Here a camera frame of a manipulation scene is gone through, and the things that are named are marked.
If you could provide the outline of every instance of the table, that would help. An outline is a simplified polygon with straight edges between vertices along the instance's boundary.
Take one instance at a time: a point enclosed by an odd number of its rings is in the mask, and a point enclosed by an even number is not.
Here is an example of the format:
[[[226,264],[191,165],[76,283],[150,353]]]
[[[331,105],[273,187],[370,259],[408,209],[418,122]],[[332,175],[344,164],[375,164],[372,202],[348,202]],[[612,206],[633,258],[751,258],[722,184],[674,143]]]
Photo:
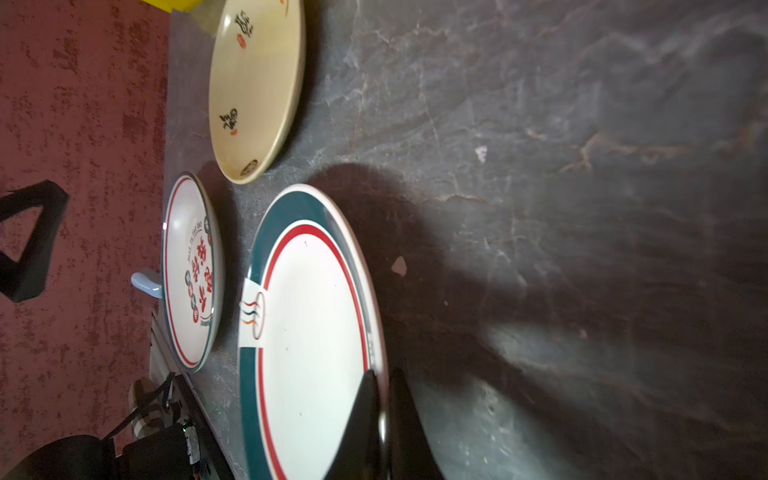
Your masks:
[[[768,13],[753,2],[306,2],[295,124],[229,184],[214,38],[171,16],[165,201],[227,257],[192,381],[236,477],[241,278],[284,187],[342,208],[446,478],[766,474]],[[392,265],[402,257],[407,271]]]

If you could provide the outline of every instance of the yellow object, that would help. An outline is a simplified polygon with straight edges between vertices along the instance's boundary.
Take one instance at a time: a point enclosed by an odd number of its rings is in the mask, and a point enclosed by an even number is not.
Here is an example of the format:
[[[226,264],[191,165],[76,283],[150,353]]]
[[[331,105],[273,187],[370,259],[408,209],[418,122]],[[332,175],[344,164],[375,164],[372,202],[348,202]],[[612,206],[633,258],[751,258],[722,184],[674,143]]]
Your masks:
[[[203,0],[144,0],[146,3],[170,13],[171,10],[188,12]]]

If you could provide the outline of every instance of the shoe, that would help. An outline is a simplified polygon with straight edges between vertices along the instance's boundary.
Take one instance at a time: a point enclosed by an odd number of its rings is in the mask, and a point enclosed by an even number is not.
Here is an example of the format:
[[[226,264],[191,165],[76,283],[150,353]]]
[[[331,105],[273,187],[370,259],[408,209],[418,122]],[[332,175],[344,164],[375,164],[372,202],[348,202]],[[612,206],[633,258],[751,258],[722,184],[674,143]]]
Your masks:
[[[136,380],[128,390],[128,413],[133,412],[157,387],[147,377]],[[160,400],[155,399],[147,407],[147,413],[131,421],[134,439],[142,439],[165,428]]]

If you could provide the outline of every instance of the red stripe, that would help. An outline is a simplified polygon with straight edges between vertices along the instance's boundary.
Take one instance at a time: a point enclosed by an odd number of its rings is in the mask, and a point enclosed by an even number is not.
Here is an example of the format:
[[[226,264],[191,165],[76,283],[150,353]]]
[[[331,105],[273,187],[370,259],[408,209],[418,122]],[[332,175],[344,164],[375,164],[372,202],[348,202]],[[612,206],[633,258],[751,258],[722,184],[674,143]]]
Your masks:
[[[275,253],[272,255],[272,259],[270,260],[270,264],[266,269],[266,276],[264,279],[264,289],[269,290],[270,289],[270,280],[272,279],[272,272],[274,271],[275,263],[277,263],[277,258],[280,256],[280,254],[283,252],[283,249],[285,246],[294,238],[298,237],[299,235],[313,235],[319,239],[321,239],[325,245],[333,252],[333,256],[336,257],[336,261],[341,266],[342,271],[344,272],[344,277],[346,278],[347,285],[349,286],[349,292],[352,294],[352,300],[355,304],[355,313],[357,314],[357,326],[360,331],[360,345],[362,346],[362,370],[363,372],[368,371],[368,348],[366,345],[366,335],[365,330],[362,327],[362,314],[360,312],[360,305],[357,300],[357,292],[355,291],[355,287],[352,283],[352,276],[349,275],[349,271],[346,268],[346,264],[344,263],[344,259],[341,256],[341,253],[336,248],[336,245],[333,243],[333,241],[328,238],[328,236],[323,232],[321,229],[313,226],[313,225],[298,225],[294,227],[290,232],[286,233],[286,235],[283,237],[283,239],[280,241],[280,243],[277,244],[277,248],[275,249]],[[275,450],[275,445],[272,442],[272,435],[270,434],[270,422],[269,419],[266,417],[266,401],[264,397],[264,375],[262,373],[263,371],[263,352],[264,349],[259,349],[259,404],[260,404],[260,410],[261,410],[261,419],[264,424],[264,436],[266,437],[266,449],[270,454],[270,461],[272,462],[272,466],[275,469],[275,474],[277,475],[278,480],[286,480],[285,473],[283,473],[283,468],[280,466],[280,460],[277,458],[277,452]]]
[[[280,460],[277,459],[277,452],[275,452],[275,445],[272,443],[272,435],[270,434],[270,423],[266,419],[266,402],[264,401],[264,376],[261,374],[261,366],[264,364],[264,349],[259,349],[259,399],[261,400],[261,418],[264,422],[264,436],[266,436],[267,450],[270,452],[270,460],[272,466],[275,468],[275,475],[277,480],[286,480],[286,474],[283,473],[283,467],[280,466]]]
[[[191,178],[186,177],[181,182],[179,182],[176,185],[176,188],[174,188],[174,194],[170,196],[170,202],[168,203],[168,215],[166,215],[165,220],[168,221],[170,219],[170,211],[174,207],[174,200],[176,199],[176,192],[179,191],[179,187],[186,182],[186,181],[192,181]],[[174,344],[176,345],[176,350],[179,352],[179,355],[181,355],[181,358],[184,359],[184,361],[189,366],[195,366],[200,361],[197,362],[191,362],[187,356],[184,355],[184,352],[181,350],[181,344],[179,343],[179,339],[176,337],[176,327],[174,326],[174,316],[173,313],[170,311],[170,294],[168,292],[168,225],[165,226],[165,248],[164,248],[164,258],[163,258],[163,280],[164,280],[164,288],[165,288],[165,305],[168,308],[168,320],[170,323],[170,331],[174,334]]]

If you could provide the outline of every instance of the white plate with green rim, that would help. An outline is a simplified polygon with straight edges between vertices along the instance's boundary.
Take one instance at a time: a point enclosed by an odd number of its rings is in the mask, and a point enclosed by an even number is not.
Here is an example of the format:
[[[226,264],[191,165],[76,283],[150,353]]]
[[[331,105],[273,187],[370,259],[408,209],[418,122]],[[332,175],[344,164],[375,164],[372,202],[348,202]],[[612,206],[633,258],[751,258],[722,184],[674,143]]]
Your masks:
[[[389,380],[365,259],[339,208],[316,188],[288,187],[264,214],[239,325],[250,477],[323,478],[363,373],[376,374],[382,413]]]

